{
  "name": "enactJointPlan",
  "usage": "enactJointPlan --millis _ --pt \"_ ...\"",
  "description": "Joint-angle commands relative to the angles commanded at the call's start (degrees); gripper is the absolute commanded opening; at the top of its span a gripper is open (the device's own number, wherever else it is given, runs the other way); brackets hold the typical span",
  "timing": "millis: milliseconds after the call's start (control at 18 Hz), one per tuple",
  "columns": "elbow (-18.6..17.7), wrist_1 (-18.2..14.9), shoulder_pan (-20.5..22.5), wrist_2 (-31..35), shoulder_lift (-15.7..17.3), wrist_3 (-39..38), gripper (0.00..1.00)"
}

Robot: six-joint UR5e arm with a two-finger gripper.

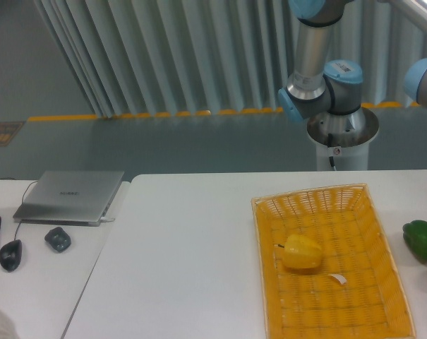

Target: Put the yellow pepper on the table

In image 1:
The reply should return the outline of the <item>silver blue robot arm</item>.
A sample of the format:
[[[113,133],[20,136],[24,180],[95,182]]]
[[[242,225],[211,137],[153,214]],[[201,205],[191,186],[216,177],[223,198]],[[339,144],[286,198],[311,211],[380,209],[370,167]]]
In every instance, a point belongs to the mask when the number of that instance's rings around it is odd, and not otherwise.
[[[278,92],[279,103],[293,121],[302,121],[322,112],[352,114],[361,108],[362,72],[359,65],[344,71],[336,62],[326,66],[333,25],[353,1],[289,1],[299,20],[294,70],[287,85]],[[427,1],[388,2],[427,33]],[[404,78],[404,91],[427,108],[427,58],[414,63]]]

